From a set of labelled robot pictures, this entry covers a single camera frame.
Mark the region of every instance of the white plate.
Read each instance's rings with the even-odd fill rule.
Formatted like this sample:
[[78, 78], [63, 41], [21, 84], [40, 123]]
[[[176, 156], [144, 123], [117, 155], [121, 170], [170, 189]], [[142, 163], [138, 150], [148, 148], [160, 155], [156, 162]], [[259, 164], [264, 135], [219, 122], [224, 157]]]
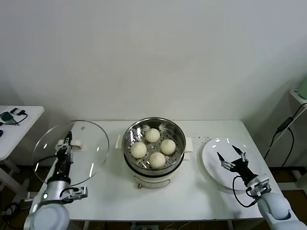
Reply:
[[[241, 141], [231, 138], [216, 138], [209, 141], [202, 150], [202, 162], [213, 179], [215, 179], [221, 185], [232, 189], [232, 181], [235, 176], [238, 175], [236, 172], [230, 172], [221, 166], [221, 162], [217, 155], [217, 152], [225, 159], [225, 161], [232, 162], [240, 158], [239, 154], [234, 150], [232, 145], [241, 149], [242, 152], [246, 152], [248, 159], [249, 169], [257, 174], [259, 172], [259, 164], [256, 156], [247, 148]], [[242, 179], [236, 179], [235, 183], [236, 190], [246, 190], [246, 187]]]

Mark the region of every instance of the robotic arm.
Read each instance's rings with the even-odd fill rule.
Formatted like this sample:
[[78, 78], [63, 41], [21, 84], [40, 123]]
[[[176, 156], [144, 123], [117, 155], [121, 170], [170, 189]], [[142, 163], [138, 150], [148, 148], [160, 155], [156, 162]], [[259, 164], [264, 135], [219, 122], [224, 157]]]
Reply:
[[277, 193], [271, 193], [268, 176], [265, 174], [261, 176], [254, 174], [248, 168], [246, 153], [236, 146], [232, 147], [240, 155], [239, 159], [227, 162], [219, 153], [217, 155], [222, 167], [240, 175], [247, 187], [246, 193], [255, 199], [246, 207], [257, 203], [260, 213], [272, 230], [307, 230], [307, 226], [299, 221], [292, 211], [288, 200]]
[[73, 163], [71, 140], [72, 133], [70, 131], [55, 154], [58, 161], [55, 164], [53, 175], [48, 179], [47, 189], [39, 197], [40, 201], [25, 220], [25, 230], [66, 230], [70, 218], [64, 204], [88, 196], [86, 186], [70, 187], [69, 172]]

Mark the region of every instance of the white wall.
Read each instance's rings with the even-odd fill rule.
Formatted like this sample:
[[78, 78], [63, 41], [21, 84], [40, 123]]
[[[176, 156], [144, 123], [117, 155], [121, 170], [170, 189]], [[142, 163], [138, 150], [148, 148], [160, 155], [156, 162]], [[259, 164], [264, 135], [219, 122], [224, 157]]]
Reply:
[[2, 0], [0, 90], [11, 97], [0, 102], [42, 105], [49, 125], [242, 119], [263, 151], [289, 104], [298, 106], [287, 91], [307, 70], [306, 8], [304, 0]]

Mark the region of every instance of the steamed bun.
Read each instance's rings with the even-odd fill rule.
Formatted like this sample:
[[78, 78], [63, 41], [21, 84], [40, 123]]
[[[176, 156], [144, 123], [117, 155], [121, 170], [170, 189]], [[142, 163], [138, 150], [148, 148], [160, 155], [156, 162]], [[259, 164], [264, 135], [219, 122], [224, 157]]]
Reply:
[[164, 153], [165, 155], [171, 155], [175, 152], [176, 150], [176, 144], [174, 143], [173, 140], [164, 140], [161, 143], [161, 152]]
[[131, 147], [131, 154], [135, 158], [142, 158], [147, 153], [147, 147], [142, 142], [137, 142]]
[[146, 134], [145, 134], [145, 138], [146, 140], [148, 140], [148, 142], [157, 142], [158, 139], [160, 138], [160, 132], [159, 130], [155, 129], [155, 128], [150, 128]]
[[162, 168], [165, 165], [165, 156], [160, 152], [155, 152], [150, 156], [149, 164], [153, 169]]

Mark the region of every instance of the glass pot lid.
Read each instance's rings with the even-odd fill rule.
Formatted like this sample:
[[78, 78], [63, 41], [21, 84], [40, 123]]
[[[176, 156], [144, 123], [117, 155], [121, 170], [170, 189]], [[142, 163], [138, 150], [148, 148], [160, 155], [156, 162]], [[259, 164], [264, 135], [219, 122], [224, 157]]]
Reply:
[[109, 139], [106, 132], [94, 122], [84, 120], [69, 121], [51, 128], [37, 142], [32, 162], [35, 175], [39, 166], [51, 166], [57, 161], [56, 152], [65, 137], [72, 134], [72, 161], [69, 173], [70, 186], [81, 184], [93, 177], [106, 162], [109, 151]]

